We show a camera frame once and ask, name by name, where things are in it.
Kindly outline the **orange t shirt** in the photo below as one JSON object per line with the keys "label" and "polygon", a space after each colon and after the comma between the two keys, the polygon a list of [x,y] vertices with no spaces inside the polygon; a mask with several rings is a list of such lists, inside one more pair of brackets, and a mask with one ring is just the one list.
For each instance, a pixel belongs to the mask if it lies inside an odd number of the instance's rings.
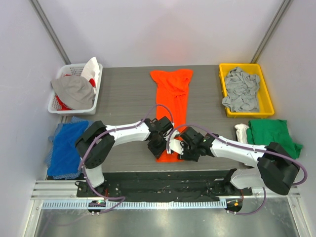
{"label": "orange t shirt", "polygon": [[193,70],[179,69],[173,72],[151,71],[150,76],[156,83],[156,103],[168,107],[169,112],[161,106],[156,109],[156,118],[166,116],[173,118],[174,127],[186,123],[189,85],[193,77]]}

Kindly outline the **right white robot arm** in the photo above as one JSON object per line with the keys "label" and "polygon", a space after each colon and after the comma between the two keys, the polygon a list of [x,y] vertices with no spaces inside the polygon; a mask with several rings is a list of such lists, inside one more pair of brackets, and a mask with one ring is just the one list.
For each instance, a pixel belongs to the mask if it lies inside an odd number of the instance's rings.
{"label": "right white robot arm", "polygon": [[289,153],[275,142],[267,146],[244,144],[217,134],[202,135],[189,126],[180,138],[180,141],[173,139],[169,143],[178,159],[198,161],[200,156],[210,156],[232,159],[249,166],[249,169],[233,171],[223,182],[223,189],[229,195],[244,188],[264,187],[286,196],[300,170]]}

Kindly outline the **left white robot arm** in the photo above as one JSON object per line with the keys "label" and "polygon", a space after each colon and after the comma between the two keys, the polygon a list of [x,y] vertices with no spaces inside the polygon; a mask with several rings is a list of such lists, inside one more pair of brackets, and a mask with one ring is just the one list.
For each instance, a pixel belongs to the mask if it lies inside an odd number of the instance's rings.
{"label": "left white robot arm", "polygon": [[88,191],[100,197],[105,191],[105,178],[102,163],[110,150],[130,142],[147,141],[148,149],[156,159],[166,150],[167,135],[173,130],[174,123],[164,116],[120,126],[104,125],[100,120],[94,122],[75,142],[81,158],[79,168],[89,180]]}

